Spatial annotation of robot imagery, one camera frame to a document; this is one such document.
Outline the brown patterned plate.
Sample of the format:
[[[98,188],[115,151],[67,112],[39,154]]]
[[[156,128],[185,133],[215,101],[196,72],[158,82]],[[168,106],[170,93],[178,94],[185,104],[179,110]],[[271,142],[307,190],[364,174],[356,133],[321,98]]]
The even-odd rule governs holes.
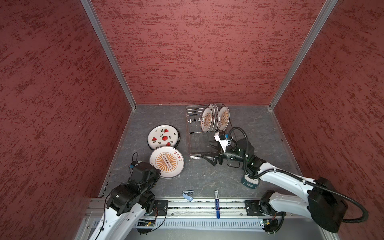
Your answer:
[[[213,124],[213,109],[208,106],[204,109],[201,116],[201,129],[203,133],[210,132]]]

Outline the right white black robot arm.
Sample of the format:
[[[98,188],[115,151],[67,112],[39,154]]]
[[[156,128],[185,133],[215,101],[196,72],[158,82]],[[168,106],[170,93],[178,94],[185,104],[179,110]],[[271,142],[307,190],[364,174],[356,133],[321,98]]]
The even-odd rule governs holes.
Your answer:
[[[217,150],[216,153],[203,154],[202,158],[213,166],[223,161],[244,163],[244,186],[256,189],[261,182],[267,182],[289,192],[284,195],[272,190],[266,191],[260,200],[246,203],[247,210],[252,214],[275,217],[291,213],[313,220],[328,232],[339,231],[348,206],[335,193],[335,188],[327,179],[313,180],[284,172],[257,157],[254,147],[246,139],[232,146],[227,145],[225,149],[218,143]]]

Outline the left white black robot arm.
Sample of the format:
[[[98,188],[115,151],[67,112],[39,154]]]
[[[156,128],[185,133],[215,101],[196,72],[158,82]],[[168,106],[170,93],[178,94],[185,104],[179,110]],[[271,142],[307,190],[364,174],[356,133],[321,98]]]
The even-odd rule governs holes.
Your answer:
[[[161,171],[149,163],[133,168],[128,181],[114,188],[91,240],[124,240],[146,214],[153,211],[155,195],[151,192]]]

